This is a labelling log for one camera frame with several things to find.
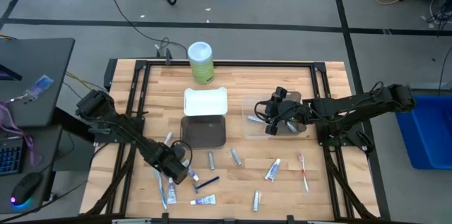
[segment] black metal frame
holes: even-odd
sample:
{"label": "black metal frame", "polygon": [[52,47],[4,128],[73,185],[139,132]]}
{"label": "black metal frame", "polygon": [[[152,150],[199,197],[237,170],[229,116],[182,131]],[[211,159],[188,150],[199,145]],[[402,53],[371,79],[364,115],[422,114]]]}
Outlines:
{"label": "black metal frame", "polygon": [[[319,84],[318,84],[318,78],[316,72],[319,71],[321,74],[322,79],[322,86],[325,93],[325,96],[327,98],[331,97],[331,92],[328,84],[328,77],[326,75],[326,65],[324,62],[295,62],[295,61],[214,61],[214,66],[250,66],[250,67],[259,67],[259,66],[266,66],[266,67],[297,67],[297,68],[307,68],[310,70],[311,74],[311,82],[313,85],[313,91],[315,98],[320,97],[320,90],[319,90]],[[135,63],[135,69],[133,72],[133,78],[131,82],[131,88],[129,93],[129,99],[127,102],[127,108],[126,108],[126,114],[131,116],[132,114],[132,106],[133,106],[133,99],[136,94],[136,86],[138,82],[138,76],[142,69],[144,69],[144,78],[143,78],[143,84],[141,87],[141,94],[140,99],[138,103],[138,110],[136,112],[136,118],[142,119],[144,123],[143,115],[143,109],[145,104],[145,95],[148,87],[148,81],[150,77],[150,69],[152,66],[189,66],[189,61],[183,60],[183,61],[171,61],[170,63],[166,60],[137,60]],[[323,154],[326,159],[326,156],[331,154],[331,150],[329,146],[322,146],[323,147]],[[135,154],[136,148],[131,146],[131,150],[129,154]],[[338,169],[345,181],[347,181],[346,171],[345,171],[345,163],[343,160],[343,154],[341,150],[341,146],[335,147],[334,152],[336,153],[336,158],[338,162]],[[115,163],[114,168],[114,174],[113,177],[116,177],[118,170],[121,167],[122,164],[122,158],[124,154],[124,144],[120,143],[120,147],[118,149],[117,153],[117,159]],[[120,214],[126,213],[126,207],[127,207],[127,201],[129,197],[129,191],[130,191],[130,183],[131,183],[131,176],[133,172],[133,164],[131,165],[130,170],[127,172],[125,177],[125,183],[123,188],[123,193],[121,196],[121,206],[119,209]],[[333,216],[335,220],[341,219],[342,216],[340,214],[340,208],[339,208],[339,201],[338,201],[338,194],[336,191],[335,186],[335,179],[331,172],[328,170],[328,167],[326,166],[326,173],[328,177],[328,187],[330,189],[330,195],[331,195],[331,206],[333,208]],[[348,196],[344,193],[344,200],[345,200],[345,208],[347,212],[347,218],[354,218],[353,214],[353,207],[352,204],[348,198]],[[110,198],[108,204],[107,204],[107,211],[106,214],[111,214],[113,210],[113,203],[114,203],[114,195]],[[197,219],[179,219],[181,222],[192,222],[196,221],[197,223],[203,222],[205,220],[197,220]],[[293,216],[287,216],[287,220],[282,221],[270,221],[270,220],[251,220],[250,223],[291,223],[291,220],[293,220]],[[214,220],[224,223],[226,220]]]}

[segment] black desk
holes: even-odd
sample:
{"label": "black desk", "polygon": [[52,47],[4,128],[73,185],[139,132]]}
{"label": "black desk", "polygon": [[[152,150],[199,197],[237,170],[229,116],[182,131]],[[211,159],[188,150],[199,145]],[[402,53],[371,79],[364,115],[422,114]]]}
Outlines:
{"label": "black desk", "polygon": [[8,106],[20,128],[61,124],[65,130],[94,141],[87,125],[55,107],[74,42],[71,38],[0,41],[0,64],[22,76],[21,81],[0,81],[0,100],[22,95],[42,75],[55,81],[36,101]]}
{"label": "black desk", "polygon": [[[48,185],[52,183],[53,175],[52,168],[50,165],[46,168],[42,174],[42,180],[39,187],[35,190],[30,200],[21,206],[13,206],[9,201],[11,198],[11,192],[13,191],[16,184],[29,172],[39,172],[48,164],[50,164],[55,158],[55,153],[57,152],[59,139],[63,128],[61,125],[51,125],[36,129],[24,129],[24,132],[30,134],[33,137],[33,142],[35,144],[35,149],[37,152],[43,154],[43,161],[36,167],[30,164],[30,150],[26,149],[25,157],[23,159],[22,172],[17,175],[5,175],[0,177],[0,214],[4,213],[22,213],[29,211],[31,209],[37,208],[42,205],[42,202],[46,199],[48,195]],[[4,139],[6,133],[4,131],[0,132],[0,138]]]}

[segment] white lid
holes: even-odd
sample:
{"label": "white lid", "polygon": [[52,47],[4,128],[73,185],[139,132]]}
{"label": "white lid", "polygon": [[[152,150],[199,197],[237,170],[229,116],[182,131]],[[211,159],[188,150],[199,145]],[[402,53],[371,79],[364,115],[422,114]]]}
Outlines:
{"label": "white lid", "polygon": [[205,61],[212,55],[212,47],[206,42],[195,42],[190,45],[189,58],[193,61]]}
{"label": "white lid", "polygon": [[227,90],[193,90],[184,92],[184,114],[186,116],[224,115],[227,113]]}

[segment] green container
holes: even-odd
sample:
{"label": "green container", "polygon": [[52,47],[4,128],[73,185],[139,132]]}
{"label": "green container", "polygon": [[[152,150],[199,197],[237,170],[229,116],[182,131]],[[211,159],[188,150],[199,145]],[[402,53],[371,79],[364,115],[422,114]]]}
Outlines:
{"label": "green container", "polygon": [[191,72],[199,84],[208,84],[213,80],[212,48],[205,42],[195,42],[188,50]]}

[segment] purple lanyard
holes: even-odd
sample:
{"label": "purple lanyard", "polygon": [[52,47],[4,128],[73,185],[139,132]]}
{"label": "purple lanyard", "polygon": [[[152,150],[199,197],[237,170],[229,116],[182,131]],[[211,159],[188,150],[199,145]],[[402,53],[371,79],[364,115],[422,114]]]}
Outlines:
{"label": "purple lanyard", "polygon": [[[14,124],[13,117],[11,116],[11,113],[9,112],[8,108],[6,107],[6,104],[8,104],[8,103],[9,103],[9,101],[6,101],[6,102],[0,101],[0,129],[3,129],[4,131],[10,132],[12,134],[20,135],[25,139],[25,142],[27,143],[27,146],[30,149],[30,163],[33,167],[35,167],[42,162],[42,159],[44,157],[42,156],[42,154],[38,153],[33,148],[33,138],[30,135],[27,135],[25,132],[23,132],[22,129],[19,129],[16,126],[16,124]],[[5,128],[4,112],[7,114],[6,117],[9,118],[9,123],[13,129]],[[37,163],[35,162],[35,154],[40,156],[40,160]]]}

